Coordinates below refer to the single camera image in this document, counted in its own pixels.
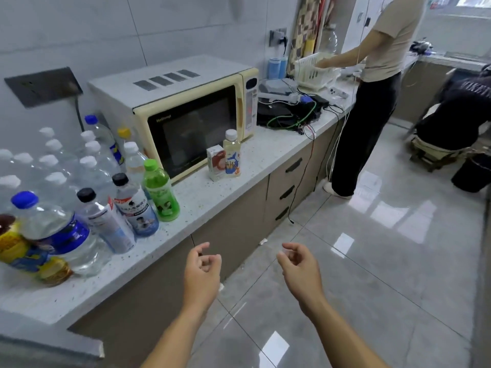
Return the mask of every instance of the power outlet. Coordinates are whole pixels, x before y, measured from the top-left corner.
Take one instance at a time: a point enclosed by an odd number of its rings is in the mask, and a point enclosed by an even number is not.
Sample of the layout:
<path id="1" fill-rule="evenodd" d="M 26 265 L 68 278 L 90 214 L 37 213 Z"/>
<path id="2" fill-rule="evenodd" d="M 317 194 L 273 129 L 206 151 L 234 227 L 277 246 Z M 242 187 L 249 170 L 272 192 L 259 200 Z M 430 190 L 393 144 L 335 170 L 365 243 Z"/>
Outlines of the power outlet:
<path id="1" fill-rule="evenodd" d="M 5 82 L 25 108 L 45 105 L 83 93 L 70 67 L 6 77 Z"/>
<path id="2" fill-rule="evenodd" d="M 286 27 L 270 30 L 270 47 L 276 47 L 280 44 L 278 36 L 286 36 Z"/>

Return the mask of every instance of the trash can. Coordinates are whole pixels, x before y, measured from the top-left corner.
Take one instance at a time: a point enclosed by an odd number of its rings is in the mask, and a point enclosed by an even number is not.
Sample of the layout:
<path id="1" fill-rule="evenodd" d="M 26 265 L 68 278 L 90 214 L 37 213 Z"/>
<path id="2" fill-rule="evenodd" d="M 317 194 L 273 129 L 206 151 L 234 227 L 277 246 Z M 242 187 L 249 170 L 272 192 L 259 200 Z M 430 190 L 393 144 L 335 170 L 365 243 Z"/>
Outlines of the trash can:
<path id="1" fill-rule="evenodd" d="M 469 157 L 452 177 L 452 183 L 467 192 L 479 192 L 491 183 L 491 156 L 475 154 Z"/>

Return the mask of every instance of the green bottle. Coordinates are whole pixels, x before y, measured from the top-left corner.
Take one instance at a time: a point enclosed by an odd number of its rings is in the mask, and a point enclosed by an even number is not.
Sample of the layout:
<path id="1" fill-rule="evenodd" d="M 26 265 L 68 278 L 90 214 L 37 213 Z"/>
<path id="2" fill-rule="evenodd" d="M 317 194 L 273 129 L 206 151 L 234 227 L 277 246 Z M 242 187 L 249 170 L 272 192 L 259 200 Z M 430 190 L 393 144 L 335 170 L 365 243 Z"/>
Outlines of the green bottle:
<path id="1" fill-rule="evenodd" d="M 157 207 L 157 216 L 161 221 L 173 221 L 179 216 L 181 208 L 172 192 L 169 175 L 153 159 L 145 160 L 143 165 L 143 183 Z"/>

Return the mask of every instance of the white bottle cap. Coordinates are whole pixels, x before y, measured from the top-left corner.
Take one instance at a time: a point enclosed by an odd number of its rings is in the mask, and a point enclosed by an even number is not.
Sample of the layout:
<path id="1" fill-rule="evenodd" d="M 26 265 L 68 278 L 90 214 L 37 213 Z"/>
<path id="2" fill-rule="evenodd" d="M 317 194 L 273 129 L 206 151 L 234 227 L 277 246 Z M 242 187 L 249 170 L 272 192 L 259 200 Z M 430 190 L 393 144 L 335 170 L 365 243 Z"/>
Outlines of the white bottle cap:
<path id="1" fill-rule="evenodd" d="M 94 156 L 85 156 L 80 159 L 80 164 L 86 168 L 95 168 L 97 160 L 95 160 Z"/>
<path id="2" fill-rule="evenodd" d="M 66 182 L 66 177 L 61 172 L 51 173 L 45 178 L 48 182 L 51 182 L 57 186 L 61 186 Z"/>
<path id="3" fill-rule="evenodd" d="M 58 141 L 57 139 L 50 139 L 49 141 L 46 142 L 46 147 L 49 148 L 51 151 L 58 151 L 63 146 L 61 145 L 61 142 Z"/>
<path id="4" fill-rule="evenodd" d="M 92 130 L 83 131 L 80 136 L 86 142 L 95 141 L 95 134 Z"/>
<path id="5" fill-rule="evenodd" d="M 44 155 L 39 158 L 39 162 L 46 166 L 53 167 L 58 164 L 58 159 L 55 155 Z"/>
<path id="6" fill-rule="evenodd" d="M 2 148 L 0 149 L 0 159 L 2 160 L 10 160 L 14 157 L 14 154 L 11 153 L 9 150 Z"/>
<path id="7" fill-rule="evenodd" d="M 39 132 L 45 136 L 46 138 L 52 138 L 54 137 L 54 130 L 53 128 L 41 128 Z"/>
<path id="8" fill-rule="evenodd" d="M 21 180 L 17 176 L 0 177 L 0 186 L 7 188 L 18 188 L 21 185 Z"/>
<path id="9" fill-rule="evenodd" d="M 127 154 L 133 155 L 138 153 L 138 145 L 136 142 L 126 142 L 124 144 L 124 150 Z"/>
<path id="10" fill-rule="evenodd" d="M 85 143 L 85 148 L 87 151 L 91 154 L 95 154 L 99 151 L 101 151 L 101 144 L 97 141 L 90 141 Z"/>
<path id="11" fill-rule="evenodd" d="M 229 141 L 235 141 L 237 139 L 237 131 L 235 129 L 228 129 L 225 132 L 225 138 Z"/>
<path id="12" fill-rule="evenodd" d="M 15 155 L 14 160 L 19 161 L 22 164 L 31 164 L 34 159 L 27 152 L 23 152 L 21 154 Z"/>

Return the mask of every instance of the basket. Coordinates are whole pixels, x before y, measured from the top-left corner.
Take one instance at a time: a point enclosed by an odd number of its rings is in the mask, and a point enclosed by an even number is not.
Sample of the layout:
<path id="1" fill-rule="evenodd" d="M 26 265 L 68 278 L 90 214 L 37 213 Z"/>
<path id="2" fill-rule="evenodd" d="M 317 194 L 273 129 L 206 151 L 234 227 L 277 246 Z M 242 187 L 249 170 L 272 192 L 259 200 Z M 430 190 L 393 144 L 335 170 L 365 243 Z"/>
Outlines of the basket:
<path id="1" fill-rule="evenodd" d="M 318 91 L 334 84 L 341 74 L 341 68 L 317 68 L 316 63 L 334 54 L 319 52 L 295 62 L 295 81 L 298 85 Z"/>

